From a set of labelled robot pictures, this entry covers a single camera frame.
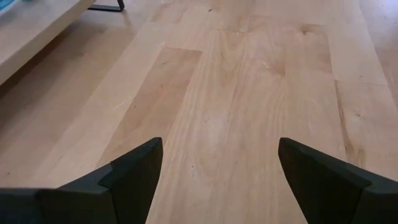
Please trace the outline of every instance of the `black plastic part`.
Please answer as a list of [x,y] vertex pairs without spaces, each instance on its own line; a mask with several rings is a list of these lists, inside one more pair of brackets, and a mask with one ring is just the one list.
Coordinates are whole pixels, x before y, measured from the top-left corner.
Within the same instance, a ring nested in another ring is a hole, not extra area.
[[309,224],[398,223],[398,182],[288,138],[278,153]]
[[89,7],[89,10],[96,10],[96,11],[108,11],[108,12],[122,12],[124,10],[124,2],[123,0],[118,0],[118,6],[105,6],[94,4]]
[[58,189],[0,189],[0,223],[142,223],[162,166],[162,139]]

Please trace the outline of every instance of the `wooden tabletop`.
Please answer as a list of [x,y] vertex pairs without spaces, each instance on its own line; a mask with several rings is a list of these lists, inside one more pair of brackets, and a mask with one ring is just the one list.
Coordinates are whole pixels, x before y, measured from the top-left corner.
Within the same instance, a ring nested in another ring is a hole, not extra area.
[[0,84],[93,2],[94,0],[21,1],[0,16]]

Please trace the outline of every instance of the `wooden bench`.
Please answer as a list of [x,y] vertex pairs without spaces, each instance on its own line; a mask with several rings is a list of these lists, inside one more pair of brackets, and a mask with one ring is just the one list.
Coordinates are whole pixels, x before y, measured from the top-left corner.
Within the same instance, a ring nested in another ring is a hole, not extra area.
[[21,1],[0,16],[0,85],[87,9],[122,11],[95,0]]

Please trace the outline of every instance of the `black metal leg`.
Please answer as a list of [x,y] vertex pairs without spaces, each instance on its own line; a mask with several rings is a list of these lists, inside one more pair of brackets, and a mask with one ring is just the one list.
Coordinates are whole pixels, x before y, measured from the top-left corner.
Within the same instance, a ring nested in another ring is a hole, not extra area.
[[97,10],[97,11],[108,11],[108,12],[121,12],[124,9],[123,0],[118,0],[119,6],[104,6],[99,4],[94,4],[88,8],[88,10]]

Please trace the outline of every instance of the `wood grain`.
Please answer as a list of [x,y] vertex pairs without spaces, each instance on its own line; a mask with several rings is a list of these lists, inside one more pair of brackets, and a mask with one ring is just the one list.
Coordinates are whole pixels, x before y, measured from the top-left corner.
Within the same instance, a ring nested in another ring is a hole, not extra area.
[[152,136],[166,142],[198,63],[196,50],[163,49],[115,130],[98,167],[129,152]]
[[[175,156],[165,156],[159,189],[167,189],[169,194],[154,199],[155,208],[165,208],[168,203],[175,206],[152,213],[149,223],[205,221],[245,46],[242,33],[211,31],[182,105],[180,118],[185,119],[175,122],[187,125],[186,134],[172,140],[172,145],[169,140],[166,144],[166,152]],[[183,127],[173,126],[171,132],[178,128]]]
[[154,136],[147,223],[305,223],[281,137],[398,180],[395,0],[125,3],[0,86],[1,186],[56,187]]
[[331,25],[329,41],[337,80],[387,85],[366,24]]
[[337,82],[337,90],[349,143],[347,160],[396,180],[398,114],[388,87]]

